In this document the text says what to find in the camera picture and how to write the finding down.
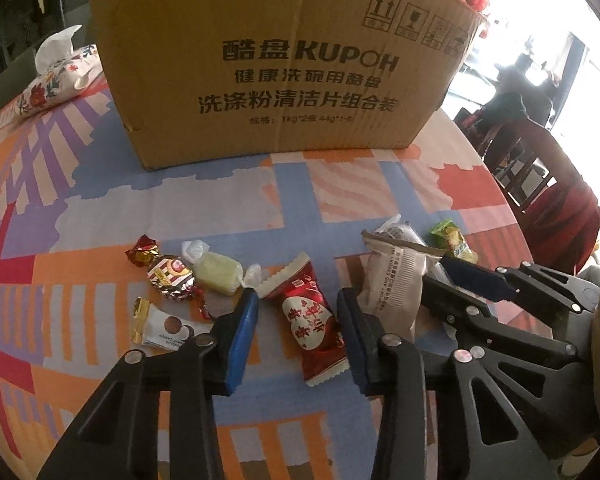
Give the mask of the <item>green yellow candy packet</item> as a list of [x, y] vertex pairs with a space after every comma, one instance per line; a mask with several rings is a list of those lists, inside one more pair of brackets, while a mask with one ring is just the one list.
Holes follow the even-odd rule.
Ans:
[[430, 230], [437, 246], [453, 257], [470, 263], [477, 263], [478, 255], [469, 247], [460, 228], [451, 220], [440, 221]]

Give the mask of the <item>colourful patterned tablecloth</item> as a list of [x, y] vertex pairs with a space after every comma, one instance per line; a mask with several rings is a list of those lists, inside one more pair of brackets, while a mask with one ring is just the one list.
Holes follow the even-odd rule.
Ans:
[[0, 458], [32, 479], [129, 348], [233, 310], [307, 255], [328, 300], [365, 278], [363, 231], [453, 222], [479, 262], [530, 258], [451, 119], [405, 150], [261, 154], [149, 172], [105, 81], [0, 129]]

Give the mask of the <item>floral tissue pack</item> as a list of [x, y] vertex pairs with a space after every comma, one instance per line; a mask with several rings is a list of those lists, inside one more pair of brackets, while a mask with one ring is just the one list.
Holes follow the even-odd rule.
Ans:
[[22, 117], [34, 115], [78, 96], [101, 74], [102, 61], [96, 44], [73, 45], [82, 28], [73, 25], [46, 38], [35, 53], [36, 77], [16, 101]]

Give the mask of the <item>dark grey dining chair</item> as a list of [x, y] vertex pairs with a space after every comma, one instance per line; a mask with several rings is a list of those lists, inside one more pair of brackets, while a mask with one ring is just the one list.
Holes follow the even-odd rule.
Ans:
[[21, 53], [0, 75], [0, 110], [35, 80], [35, 47]]

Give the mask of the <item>beige silver snack pouch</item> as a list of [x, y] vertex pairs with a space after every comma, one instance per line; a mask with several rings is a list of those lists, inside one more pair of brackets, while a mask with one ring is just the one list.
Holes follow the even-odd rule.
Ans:
[[358, 304], [376, 316], [386, 333], [413, 341], [424, 276], [444, 256], [442, 249], [362, 232], [370, 251]]

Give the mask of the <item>brown cardboard box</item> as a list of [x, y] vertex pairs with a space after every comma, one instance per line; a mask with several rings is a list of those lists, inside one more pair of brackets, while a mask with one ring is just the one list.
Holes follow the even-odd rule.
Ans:
[[462, 0], [88, 0], [142, 166], [406, 148], [482, 16]]

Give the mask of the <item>long grey white snack bar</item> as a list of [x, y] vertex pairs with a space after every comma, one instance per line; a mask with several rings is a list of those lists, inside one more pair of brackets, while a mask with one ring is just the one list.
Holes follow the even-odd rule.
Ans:
[[430, 247], [424, 242], [422, 237], [412, 228], [408, 222], [404, 222], [400, 214], [386, 220], [374, 231], [375, 234], [390, 238], [390, 240], [400, 240], [400, 242], [409, 242], [418, 245], [418, 250], [427, 257], [427, 274], [430, 278], [445, 284], [452, 285], [449, 274], [443, 269], [440, 263], [441, 256], [435, 255]]

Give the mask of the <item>white chocolate candy wrapper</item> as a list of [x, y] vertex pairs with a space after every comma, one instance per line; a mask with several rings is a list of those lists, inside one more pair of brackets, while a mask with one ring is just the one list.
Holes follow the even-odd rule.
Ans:
[[134, 302], [131, 325], [133, 344], [176, 351], [189, 339], [208, 334], [212, 323], [187, 321], [160, 310], [148, 299], [138, 297]]

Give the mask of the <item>red wooden chair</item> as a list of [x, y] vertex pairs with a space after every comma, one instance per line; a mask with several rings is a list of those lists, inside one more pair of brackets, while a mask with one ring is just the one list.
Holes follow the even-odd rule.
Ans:
[[546, 128], [552, 104], [499, 93], [454, 122], [481, 156], [524, 234], [533, 260], [577, 274], [593, 255], [600, 204]]

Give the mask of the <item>red gold wrapped candy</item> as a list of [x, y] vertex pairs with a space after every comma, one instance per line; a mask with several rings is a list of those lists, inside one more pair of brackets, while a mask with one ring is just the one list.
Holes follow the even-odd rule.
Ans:
[[161, 296], [172, 301], [193, 301], [206, 321], [212, 319], [204, 290], [183, 257], [163, 254], [158, 243], [146, 234], [125, 255], [133, 266], [146, 271], [149, 283]]

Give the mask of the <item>red white snack packet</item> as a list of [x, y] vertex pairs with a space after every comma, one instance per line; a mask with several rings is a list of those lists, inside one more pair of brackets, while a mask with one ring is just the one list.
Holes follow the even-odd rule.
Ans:
[[264, 280], [256, 292], [282, 309], [301, 349], [303, 379], [309, 387], [327, 382], [350, 367], [340, 324], [305, 252]]

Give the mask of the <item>pale green wrapped candy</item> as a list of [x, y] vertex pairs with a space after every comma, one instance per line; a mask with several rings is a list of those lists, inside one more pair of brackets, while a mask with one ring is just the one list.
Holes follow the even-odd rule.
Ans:
[[237, 260], [212, 252], [203, 240], [186, 240], [181, 252], [193, 266], [196, 282], [218, 294], [233, 296], [241, 287], [255, 288], [262, 282], [259, 263], [244, 268]]

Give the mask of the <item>red balloon decoration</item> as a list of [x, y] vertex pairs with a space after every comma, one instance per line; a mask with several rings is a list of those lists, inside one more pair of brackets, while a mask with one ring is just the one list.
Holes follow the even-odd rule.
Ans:
[[463, 1], [464, 3], [468, 4], [468, 6], [470, 6], [472, 10], [478, 12], [482, 16], [483, 24], [481, 25], [481, 28], [479, 29], [479, 37], [481, 39], [486, 39], [486, 37], [489, 35], [489, 28], [490, 28], [489, 15], [490, 15], [491, 1], [490, 0], [460, 0], [460, 1]]

